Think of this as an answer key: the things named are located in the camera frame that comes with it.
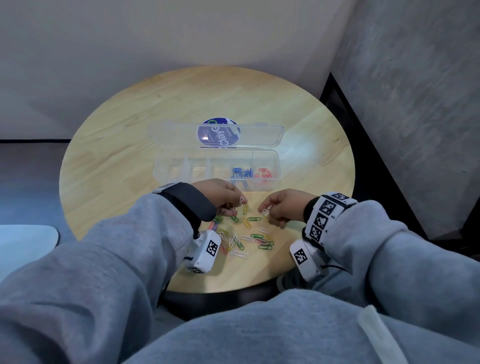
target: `left hand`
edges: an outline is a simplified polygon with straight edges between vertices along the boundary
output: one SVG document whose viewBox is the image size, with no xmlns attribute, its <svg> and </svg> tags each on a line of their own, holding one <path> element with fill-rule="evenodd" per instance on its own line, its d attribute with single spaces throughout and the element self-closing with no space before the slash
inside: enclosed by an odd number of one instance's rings
<svg viewBox="0 0 480 364">
<path fill-rule="evenodd" d="M 192 183 L 217 208 L 217 215 L 236 216 L 234 207 L 245 205 L 248 201 L 245 195 L 230 182 L 213 178 Z"/>
</svg>

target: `gray sleeve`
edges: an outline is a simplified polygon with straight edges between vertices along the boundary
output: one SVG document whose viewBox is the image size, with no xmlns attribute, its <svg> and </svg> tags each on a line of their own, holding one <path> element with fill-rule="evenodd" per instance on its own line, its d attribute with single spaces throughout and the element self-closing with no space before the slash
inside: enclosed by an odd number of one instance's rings
<svg viewBox="0 0 480 364">
<path fill-rule="evenodd" d="M 480 344 L 480 263 L 429 243 L 388 218 L 375 201 L 346 210 L 325 251 L 353 277 L 368 303 L 366 281 L 391 316 L 473 345 Z"/>
<path fill-rule="evenodd" d="M 157 194 L 0 285 L 0 363 L 117 363 L 149 340 L 152 309 L 192 228 Z"/>
</svg>

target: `plastic box lid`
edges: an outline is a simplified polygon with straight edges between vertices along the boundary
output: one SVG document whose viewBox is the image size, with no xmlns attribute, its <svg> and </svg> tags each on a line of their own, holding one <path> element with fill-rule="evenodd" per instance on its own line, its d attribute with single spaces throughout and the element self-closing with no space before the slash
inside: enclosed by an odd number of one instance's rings
<svg viewBox="0 0 480 364">
<path fill-rule="evenodd" d="M 282 125 L 255 124 L 182 124 L 153 122 L 149 135 L 161 148 L 245 148 L 268 149 L 280 144 Z"/>
</svg>

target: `right hand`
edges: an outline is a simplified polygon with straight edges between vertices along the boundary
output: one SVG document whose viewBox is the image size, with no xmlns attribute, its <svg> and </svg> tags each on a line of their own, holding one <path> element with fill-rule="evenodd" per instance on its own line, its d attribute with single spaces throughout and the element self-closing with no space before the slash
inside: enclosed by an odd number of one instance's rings
<svg viewBox="0 0 480 364">
<path fill-rule="evenodd" d="M 287 222 L 291 220 L 305 222 L 303 221 L 303 211 L 310 200 L 315 197 L 315 195 L 304 191 L 287 188 L 269 195 L 258 206 L 258 212 L 262 212 L 264 208 L 271 206 L 268 222 L 283 229 Z"/>
</svg>

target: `clear plastic box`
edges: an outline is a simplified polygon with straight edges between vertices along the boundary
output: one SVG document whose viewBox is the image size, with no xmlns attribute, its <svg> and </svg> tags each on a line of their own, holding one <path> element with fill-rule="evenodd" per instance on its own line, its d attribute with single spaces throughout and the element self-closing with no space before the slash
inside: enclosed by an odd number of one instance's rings
<svg viewBox="0 0 480 364">
<path fill-rule="evenodd" d="M 220 178 L 242 191 L 270 191 L 280 179 L 281 125 L 154 122 L 149 134 L 159 147 L 153 176 L 161 184 Z M 251 170 L 240 177 L 234 168 Z M 259 169 L 268 169 L 271 177 Z"/>
</svg>

